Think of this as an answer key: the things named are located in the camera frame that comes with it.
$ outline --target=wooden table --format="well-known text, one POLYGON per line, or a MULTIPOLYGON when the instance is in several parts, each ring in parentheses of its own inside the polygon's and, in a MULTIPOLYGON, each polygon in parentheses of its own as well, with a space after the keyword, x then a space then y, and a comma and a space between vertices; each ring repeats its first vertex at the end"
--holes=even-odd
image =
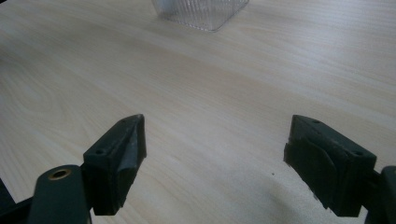
POLYGON ((251 2, 216 33, 146 0, 0 5, 0 176, 17 202, 146 117, 123 209, 94 223, 363 223, 323 209, 283 162, 291 116, 396 164, 396 2, 251 2))

